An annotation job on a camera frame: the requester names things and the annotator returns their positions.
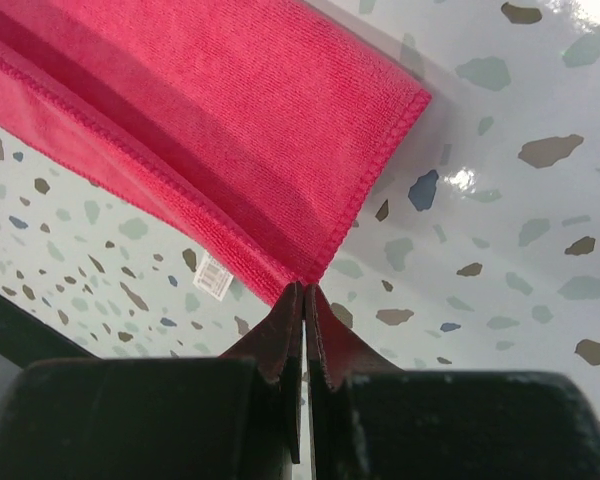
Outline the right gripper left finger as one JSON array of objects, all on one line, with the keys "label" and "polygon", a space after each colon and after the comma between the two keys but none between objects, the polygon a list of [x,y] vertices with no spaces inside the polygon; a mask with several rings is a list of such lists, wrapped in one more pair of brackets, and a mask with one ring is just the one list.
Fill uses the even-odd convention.
[{"label": "right gripper left finger", "polygon": [[0,401],[0,479],[288,479],[300,459],[303,288],[226,352],[56,358]]}]

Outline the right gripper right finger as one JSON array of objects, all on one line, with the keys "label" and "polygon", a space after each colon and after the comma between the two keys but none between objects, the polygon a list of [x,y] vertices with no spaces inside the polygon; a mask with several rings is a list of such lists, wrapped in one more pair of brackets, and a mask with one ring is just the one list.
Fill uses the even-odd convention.
[{"label": "right gripper right finger", "polygon": [[404,370],[305,291],[317,479],[600,479],[600,424],[566,376]]}]

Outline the pink towel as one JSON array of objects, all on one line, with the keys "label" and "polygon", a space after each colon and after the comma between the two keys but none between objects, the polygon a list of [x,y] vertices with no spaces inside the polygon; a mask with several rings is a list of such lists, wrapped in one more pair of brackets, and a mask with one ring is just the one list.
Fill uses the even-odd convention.
[{"label": "pink towel", "polygon": [[267,303],[321,279],[430,99],[302,1],[0,1],[0,126]]}]

